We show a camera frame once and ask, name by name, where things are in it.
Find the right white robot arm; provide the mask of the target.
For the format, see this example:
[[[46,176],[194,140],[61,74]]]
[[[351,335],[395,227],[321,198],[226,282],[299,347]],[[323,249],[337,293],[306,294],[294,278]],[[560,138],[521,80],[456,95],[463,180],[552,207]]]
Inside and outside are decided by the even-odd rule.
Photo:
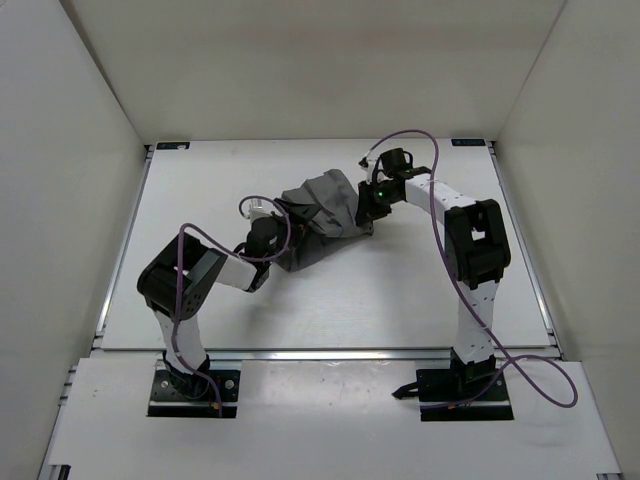
[[[386,217],[398,202],[427,212],[434,223],[436,245],[459,297],[448,387],[456,398],[471,400],[496,371],[494,303],[511,263],[501,207],[437,180],[432,169],[416,167],[402,148],[375,160],[365,157],[359,167],[366,178],[358,184],[357,225]]]

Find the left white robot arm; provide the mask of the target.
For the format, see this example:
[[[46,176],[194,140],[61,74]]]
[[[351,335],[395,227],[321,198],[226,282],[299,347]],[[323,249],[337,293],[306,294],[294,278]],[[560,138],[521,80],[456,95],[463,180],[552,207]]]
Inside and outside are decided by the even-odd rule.
[[[253,293],[269,278],[272,263],[291,253],[319,212],[285,204],[284,214],[252,206],[250,230],[232,252],[209,247],[183,231],[145,267],[137,281],[160,324],[163,361],[174,388],[197,398],[213,387],[210,361],[201,342],[197,314],[216,283]]]

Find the grey pleated skirt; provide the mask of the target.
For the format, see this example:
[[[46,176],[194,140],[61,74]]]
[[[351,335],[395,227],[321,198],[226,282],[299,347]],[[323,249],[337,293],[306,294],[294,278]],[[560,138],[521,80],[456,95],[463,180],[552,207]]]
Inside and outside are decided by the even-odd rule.
[[[286,254],[277,260],[285,271],[305,269],[374,232],[356,224],[359,196],[346,175],[329,169],[277,198],[292,224]]]

